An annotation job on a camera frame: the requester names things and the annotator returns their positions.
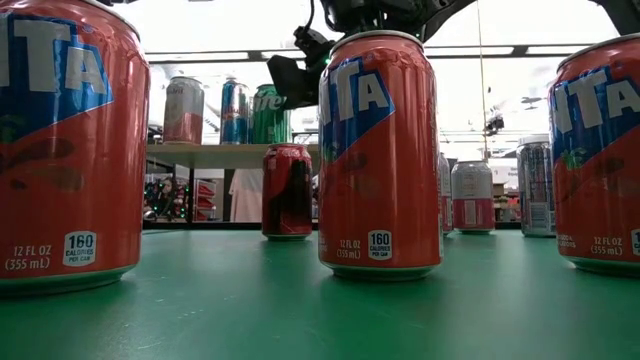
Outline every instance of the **white can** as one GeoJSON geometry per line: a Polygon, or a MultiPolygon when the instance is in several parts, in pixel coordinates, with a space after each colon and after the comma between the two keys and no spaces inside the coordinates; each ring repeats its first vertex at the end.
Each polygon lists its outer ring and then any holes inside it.
{"type": "Polygon", "coordinates": [[[484,161],[460,161],[451,172],[453,227],[487,233],[495,228],[493,175],[484,161]]]}
{"type": "Polygon", "coordinates": [[[189,77],[172,78],[164,108],[164,143],[201,145],[203,119],[202,84],[189,77]]]}
{"type": "Polygon", "coordinates": [[[440,186],[440,224],[442,234],[453,230],[453,200],[451,198],[451,171],[449,161],[440,153],[438,158],[438,185],[440,186]]]}

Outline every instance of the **red can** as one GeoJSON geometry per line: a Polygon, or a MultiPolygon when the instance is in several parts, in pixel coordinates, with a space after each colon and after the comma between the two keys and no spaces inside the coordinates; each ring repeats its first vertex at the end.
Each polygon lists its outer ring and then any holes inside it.
{"type": "Polygon", "coordinates": [[[640,275],[640,35],[565,59],[550,91],[556,230],[578,268],[640,275]]]}
{"type": "Polygon", "coordinates": [[[339,276],[421,278],[442,260],[436,85],[422,43],[369,31],[320,81],[322,263],[339,276]]]}
{"type": "Polygon", "coordinates": [[[0,294],[103,285],[138,262],[149,84],[106,6],[0,0],[0,294]]]}
{"type": "Polygon", "coordinates": [[[262,234],[303,240],[311,234],[311,156],[298,144],[270,145],[264,157],[262,234]]]}
{"type": "Polygon", "coordinates": [[[453,227],[486,234],[495,228],[493,174],[484,161],[459,161],[451,172],[453,227]]]}
{"type": "Polygon", "coordinates": [[[176,76],[167,87],[164,144],[202,144],[204,90],[195,79],[176,76]]]}
{"type": "Polygon", "coordinates": [[[453,202],[451,199],[451,171],[449,161],[440,153],[438,158],[438,174],[440,176],[440,226],[444,236],[453,231],[453,202]]]}

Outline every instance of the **can bottom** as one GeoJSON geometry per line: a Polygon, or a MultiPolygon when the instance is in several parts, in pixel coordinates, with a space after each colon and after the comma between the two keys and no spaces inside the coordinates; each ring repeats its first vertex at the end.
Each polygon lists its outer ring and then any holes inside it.
{"type": "Polygon", "coordinates": [[[525,237],[537,237],[537,238],[543,238],[543,237],[554,238],[554,237],[556,237],[555,233],[549,233],[549,232],[543,232],[543,231],[536,232],[536,231],[525,231],[525,230],[523,230],[522,231],[522,235],[524,235],[525,237]]]}
{"type": "Polygon", "coordinates": [[[640,277],[640,263],[565,256],[576,268],[598,274],[640,277]]]}
{"type": "Polygon", "coordinates": [[[493,229],[456,229],[465,235],[487,235],[493,229]]]}
{"type": "Polygon", "coordinates": [[[295,235],[270,235],[262,234],[267,237],[269,241],[303,241],[311,234],[295,234],[295,235]]]}
{"type": "Polygon", "coordinates": [[[362,281],[385,281],[399,282],[419,280],[438,265],[411,267],[411,268],[372,268],[359,266],[344,266],[320,261],[323,265],[331,268],[333,274],[338,277],[362,280],[362,281]]]}
{"type": "Polygon", "coordinates": [[[124,273],[134,267],[28,279],[0,279],[0,297],[47,295],[97,288],[118,282],[124,273]]]}

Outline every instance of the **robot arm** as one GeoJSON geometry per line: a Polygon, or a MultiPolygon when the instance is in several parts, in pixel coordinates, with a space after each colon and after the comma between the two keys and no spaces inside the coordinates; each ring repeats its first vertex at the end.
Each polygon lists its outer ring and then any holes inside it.
{"type": "MultiPolygon", "coordinates": [[[[387,29],[410,33],[422,42],[429,40],[451,16],[475,0],[320,0],[327,26],[336,32],[351,34],[387,29]]],[[[620,35],[640,32],[640,2],[636,0],[589,0],[601,5],[620,35]]],[[[306,69],[295,61],[274,56],[267,65],[280,94],[287,97],[285,108],[317,105],[318,79],[333,46],[322,35],[300,27],[294,35],[296,46],[307,59],[306,69]],[[313,32],[308,36],[304,29],[313,32]]]]}

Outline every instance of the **wooden shelf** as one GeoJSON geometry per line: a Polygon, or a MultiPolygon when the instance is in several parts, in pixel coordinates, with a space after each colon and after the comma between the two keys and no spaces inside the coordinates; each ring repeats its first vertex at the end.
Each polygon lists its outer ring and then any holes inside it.
{"type": "MultiPolygon", "coordinates": [[[[147,157],[193,169],[261,169],[269,145],[148,145],[147,157]]],[[[320,166],[318,145],[307,145],[314,169],[320,166]]]]}

